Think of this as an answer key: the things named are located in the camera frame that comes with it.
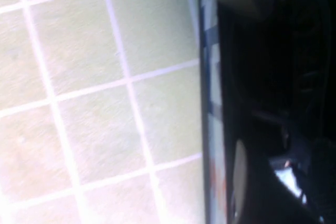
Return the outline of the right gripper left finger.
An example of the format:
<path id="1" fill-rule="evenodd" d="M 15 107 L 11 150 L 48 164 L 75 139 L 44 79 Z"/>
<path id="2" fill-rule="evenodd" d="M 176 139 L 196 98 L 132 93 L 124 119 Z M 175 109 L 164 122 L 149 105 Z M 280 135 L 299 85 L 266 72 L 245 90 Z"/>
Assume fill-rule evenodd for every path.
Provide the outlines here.
<path id="1" fill-rule="evenodd" d="M 248 154 L 248 220 L 250 223 L 319 223 L 278 179 L 261 154 Z"/>

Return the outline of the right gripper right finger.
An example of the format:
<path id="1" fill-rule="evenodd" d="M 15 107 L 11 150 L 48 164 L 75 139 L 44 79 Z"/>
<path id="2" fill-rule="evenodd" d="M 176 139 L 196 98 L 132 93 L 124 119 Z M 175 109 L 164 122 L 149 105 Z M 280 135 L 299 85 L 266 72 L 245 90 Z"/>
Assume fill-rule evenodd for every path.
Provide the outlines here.
<path id="1" fill-rule="evenodd" d="M 293 173 L 311 213 L 323 223 L 335 223 L 335 142 L 318 140 L 308 170 L 294 168 Z"/>

